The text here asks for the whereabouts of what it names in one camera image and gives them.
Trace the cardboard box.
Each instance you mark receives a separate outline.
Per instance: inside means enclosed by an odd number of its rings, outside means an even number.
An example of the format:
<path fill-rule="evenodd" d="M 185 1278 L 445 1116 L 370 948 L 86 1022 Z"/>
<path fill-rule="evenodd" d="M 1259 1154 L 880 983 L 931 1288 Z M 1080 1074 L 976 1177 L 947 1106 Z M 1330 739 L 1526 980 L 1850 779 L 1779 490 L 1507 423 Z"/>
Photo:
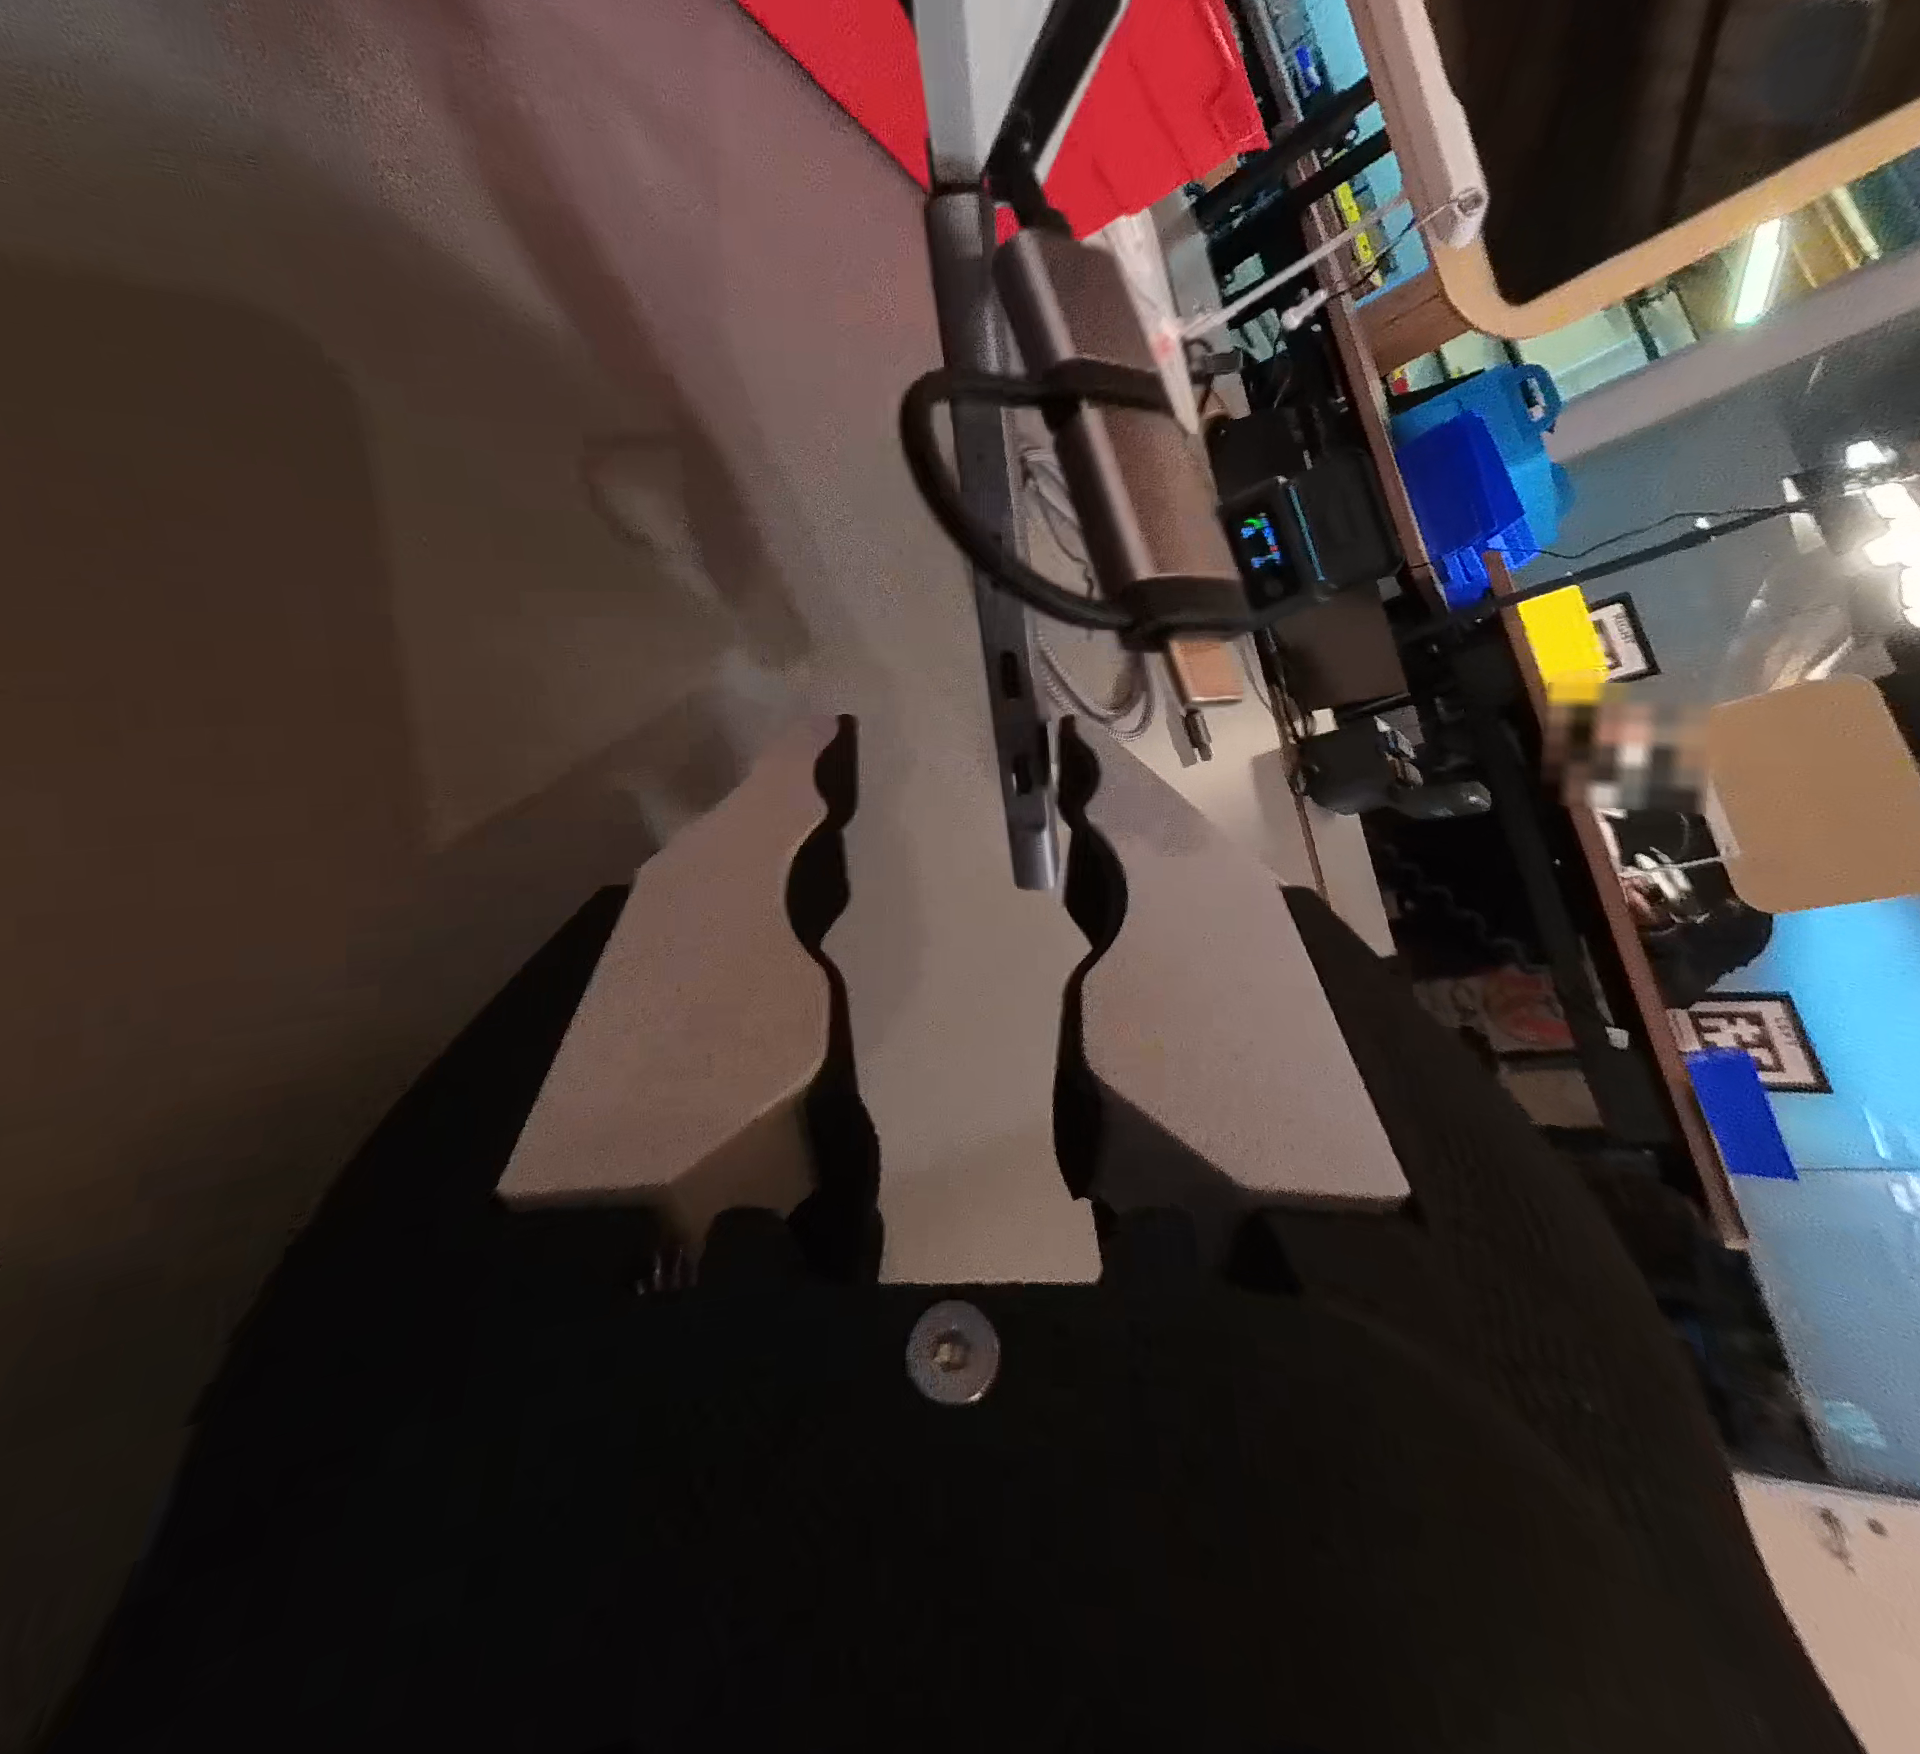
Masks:
<path fill-rule="evenodd" d="M 1302 713 L 1396 701 L 1409 692 L 1385 601 L 1373 586 L 1302 607 L 1270 634 L 1287 696 Z"/>

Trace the black power station with display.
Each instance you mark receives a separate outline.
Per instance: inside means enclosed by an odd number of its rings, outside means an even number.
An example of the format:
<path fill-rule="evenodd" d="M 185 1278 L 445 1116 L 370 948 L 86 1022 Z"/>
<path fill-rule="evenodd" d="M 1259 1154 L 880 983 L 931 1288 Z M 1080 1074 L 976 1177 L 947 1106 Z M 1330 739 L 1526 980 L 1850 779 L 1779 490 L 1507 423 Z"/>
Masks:
<path fill-rule="evenodd" d="M 1316 607 L 1399 566 L 1371 476 L 1349 453 L 1311 457 L 1221 430 L 1208 443 L 1217 516 L 1259 614 Z"/>

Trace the framed tag poster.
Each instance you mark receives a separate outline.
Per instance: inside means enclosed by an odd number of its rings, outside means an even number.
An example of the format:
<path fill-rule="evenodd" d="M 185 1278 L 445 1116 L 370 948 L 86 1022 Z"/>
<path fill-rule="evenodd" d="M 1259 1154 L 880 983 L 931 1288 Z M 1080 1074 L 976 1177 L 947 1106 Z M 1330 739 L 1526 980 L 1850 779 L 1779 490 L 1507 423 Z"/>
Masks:
<path fill-rule="evenodd" d="M 1595 601 L 1588 608 L 1604 660 L 1605 685 L 1633 685 L 1662 673 L 1662 664 L 1632 594 Z"/>
<path fill-rule="evenodd" d="M 1751 1061 L 1768 1095 L 1832 1095 L 1833 1085 L 1789 994 L 1711 994 L 1668 1007 L 1682 1055 L 1730 1052 Z"/>

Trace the grey usb hub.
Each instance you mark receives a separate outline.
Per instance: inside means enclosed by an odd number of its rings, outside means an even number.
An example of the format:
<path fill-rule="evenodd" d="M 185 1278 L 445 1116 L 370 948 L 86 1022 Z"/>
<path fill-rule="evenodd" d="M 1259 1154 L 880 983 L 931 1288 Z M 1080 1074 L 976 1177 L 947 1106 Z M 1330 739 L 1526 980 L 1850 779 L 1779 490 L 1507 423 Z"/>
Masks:
<path fill-rule="evenodd" d="M 923 210 L 943 363 L 951 371 L 1015 375 L 1018 354 L 993 281 L 997 211 L 973 190 L 937 190 Z M 1003 409 L 964 405 L 951 415 L 951 468 L 964 502 L 1001 551 L 1017 554 L 1017 457 Z M 993 729 L 998 798 L 1017 884 L 1048 892 L 1061 877 L 1053 801 L 1051 724 L 1032 680 L 1026 608 L 989 578 L 973 583 Z"/>

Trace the long wooden table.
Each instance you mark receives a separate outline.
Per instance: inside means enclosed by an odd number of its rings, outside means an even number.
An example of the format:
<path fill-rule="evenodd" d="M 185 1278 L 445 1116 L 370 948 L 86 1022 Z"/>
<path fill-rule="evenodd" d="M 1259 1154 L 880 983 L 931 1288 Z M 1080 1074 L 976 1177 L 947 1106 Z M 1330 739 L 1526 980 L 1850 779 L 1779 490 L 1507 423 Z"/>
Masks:
<path fill-rule="evenodd" d="M 1502 855 L 1541 939 L 1571 1046 L 1604 1125 L 1633 1146 L 1672 1146 L 1713 1236 L 1749 1246 L 1735 1179 L 1704 1116 L 1642 950 L 1597 815 L 1550 755 L 1552 706 L 1498 563 L 1478 618 L 1424 633 L 1407 618 L 1403 662 L 1419 700 L 1446 706 L 1489 782 Z"/>

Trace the yellow plastic bin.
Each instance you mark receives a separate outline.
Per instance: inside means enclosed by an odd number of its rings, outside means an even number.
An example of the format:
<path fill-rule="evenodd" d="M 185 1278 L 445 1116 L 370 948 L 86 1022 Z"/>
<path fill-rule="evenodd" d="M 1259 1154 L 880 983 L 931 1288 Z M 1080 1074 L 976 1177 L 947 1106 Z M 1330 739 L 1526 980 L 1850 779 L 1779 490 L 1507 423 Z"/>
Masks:
<path fill-rule="evenodd" d="M 1593 612 L 1577 586 L 1558 586 L 1517 603 L 1519 629 L 1550 706 L 1595 706 L 1612 662 Z"/>

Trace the blue bag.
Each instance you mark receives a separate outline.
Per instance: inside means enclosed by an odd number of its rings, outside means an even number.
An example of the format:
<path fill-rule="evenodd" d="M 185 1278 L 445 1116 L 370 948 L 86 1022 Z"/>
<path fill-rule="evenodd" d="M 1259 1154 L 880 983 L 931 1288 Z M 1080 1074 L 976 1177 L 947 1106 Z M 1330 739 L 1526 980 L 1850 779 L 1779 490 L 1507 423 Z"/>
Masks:
<path fill-rule="evenodd" d="M 1487 369 L 1456 381 L 1452 394 L 1489 428 L 1529 532 L 1550 548 L 1571 505 L 1571 480 L 1550 441 L 1564 411 L 1550 373 L 1533 363 Z"/>

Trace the studio lamp on stand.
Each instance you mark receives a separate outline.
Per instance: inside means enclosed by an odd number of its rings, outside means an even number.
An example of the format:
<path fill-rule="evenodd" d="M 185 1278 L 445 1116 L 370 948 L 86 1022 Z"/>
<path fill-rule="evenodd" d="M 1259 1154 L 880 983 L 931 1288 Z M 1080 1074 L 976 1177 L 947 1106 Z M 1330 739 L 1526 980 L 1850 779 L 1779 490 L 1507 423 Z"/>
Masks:
<path fill-rule="evenodd" d="M 1805 522 L 1817 545 L 1850 522 L 1902 524 L 1915 516 L 1915 464 L 1878 443 L 1856 465 L 1820 464 L 1783 477 L 1779 497 L 1723 507 L 1681 507 L 1580 546 L 1539 557 L 1515 583 L 1495 588 L 1498 607 L 1519 607 L 1564 588 L 1589 590 L 1646 566 L 1723 546 L 1764 527 Z"/>

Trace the black battery charger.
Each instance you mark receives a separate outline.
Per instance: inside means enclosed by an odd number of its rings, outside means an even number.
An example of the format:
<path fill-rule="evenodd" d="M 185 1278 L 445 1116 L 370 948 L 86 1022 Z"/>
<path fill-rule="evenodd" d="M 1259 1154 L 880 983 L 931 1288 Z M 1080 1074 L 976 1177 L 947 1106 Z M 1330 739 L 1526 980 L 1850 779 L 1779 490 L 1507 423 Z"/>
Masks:
<path fill-rule="evenodd" d="M 1370 716 L 1304 734 L 1295 750 L 1292 788 L 1333 815 L 1391 813 L 1403 821 L 1469 821 L 1495 809 L 1489 786 L 1464 758 L 1414 741 Z"/>

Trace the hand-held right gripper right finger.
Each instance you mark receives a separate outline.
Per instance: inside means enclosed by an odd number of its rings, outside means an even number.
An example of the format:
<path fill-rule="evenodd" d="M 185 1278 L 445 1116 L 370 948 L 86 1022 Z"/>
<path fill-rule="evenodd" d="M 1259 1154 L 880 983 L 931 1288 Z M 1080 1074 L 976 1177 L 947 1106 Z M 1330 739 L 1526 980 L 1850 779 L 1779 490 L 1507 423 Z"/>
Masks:
<path fill-rule="evenodd" d="M 1278 872 L 1106 729 L 1065 722 L 1054 1149 L 1100 1256 L 1126 1227 L 1231 1261 L 1270 1213 L 1402 1213 L 1412 1188 Z"/>

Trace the blue flat box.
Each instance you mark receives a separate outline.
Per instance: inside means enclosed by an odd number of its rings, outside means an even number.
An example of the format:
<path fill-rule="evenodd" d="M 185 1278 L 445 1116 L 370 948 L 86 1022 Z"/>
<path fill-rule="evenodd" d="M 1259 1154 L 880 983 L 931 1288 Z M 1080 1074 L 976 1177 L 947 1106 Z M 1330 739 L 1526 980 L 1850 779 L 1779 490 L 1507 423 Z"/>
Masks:
<path fill-rule="evenodd" d="M 1686 1055 L 1686 1071 L 1696 1105 L 1730 1175 L 1789 1184 L 1798 1179 L 1751 1052 L 1704 1046 Z"/>

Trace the tan board on stand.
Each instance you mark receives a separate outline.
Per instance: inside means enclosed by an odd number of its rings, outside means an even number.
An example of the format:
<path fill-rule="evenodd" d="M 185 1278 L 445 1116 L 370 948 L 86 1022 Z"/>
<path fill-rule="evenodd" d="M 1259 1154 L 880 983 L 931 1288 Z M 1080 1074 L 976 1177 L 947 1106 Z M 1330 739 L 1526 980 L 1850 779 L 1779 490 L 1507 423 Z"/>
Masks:
<path fill-rule="evenodd" d="M 1918 894 L 1918 768 L 1876 681 L 1833 676 L 1714 703 L 1702 809 L 1737 898 L 1768 916 Z"/>

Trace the wooden framed board stand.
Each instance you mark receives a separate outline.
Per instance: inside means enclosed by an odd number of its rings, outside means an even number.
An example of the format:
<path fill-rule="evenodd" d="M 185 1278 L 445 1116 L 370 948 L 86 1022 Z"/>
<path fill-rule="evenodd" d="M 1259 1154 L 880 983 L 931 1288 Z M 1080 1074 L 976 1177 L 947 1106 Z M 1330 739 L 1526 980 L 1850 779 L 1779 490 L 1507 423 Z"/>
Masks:
<path fill-rule="evenodd" d="M 1396 398 L 1650 360 L 1915 247 L 1918 0 L 1224 0 L 1284 160 L 1202 192 L 1227 295 L 1351 230 Z"/>

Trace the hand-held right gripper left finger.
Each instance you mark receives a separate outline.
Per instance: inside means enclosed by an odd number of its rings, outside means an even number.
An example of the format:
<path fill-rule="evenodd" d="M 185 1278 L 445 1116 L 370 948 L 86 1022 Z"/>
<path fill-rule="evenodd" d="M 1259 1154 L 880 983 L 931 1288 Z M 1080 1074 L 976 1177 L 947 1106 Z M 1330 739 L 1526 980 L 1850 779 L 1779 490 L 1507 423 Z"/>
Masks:
<path fill-rule="evenodd" d="M 831 1281 L 884 1244 L 880 1144 L 826 941 L 849 906 L 858 724 L 808 716 L 635 872 L 496 1181 L 523 1213 L 648 1213 L 697 1256 L 777 1213 Z"/>

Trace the blue bin stack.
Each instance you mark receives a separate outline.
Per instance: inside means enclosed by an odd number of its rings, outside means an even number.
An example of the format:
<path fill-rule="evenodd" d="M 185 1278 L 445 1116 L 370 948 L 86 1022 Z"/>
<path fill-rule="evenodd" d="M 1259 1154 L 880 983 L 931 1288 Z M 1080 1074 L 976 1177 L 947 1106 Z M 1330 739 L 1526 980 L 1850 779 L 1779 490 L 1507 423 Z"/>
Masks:
<path fill-rule="evenodd" d="M 1449 611 L 1491 590 L 1484 554 L 1524 520 L 1523 497 L 1489 423 L 1449 400 L 1394 420 L 1394 453 L 1428 566 Z"/>

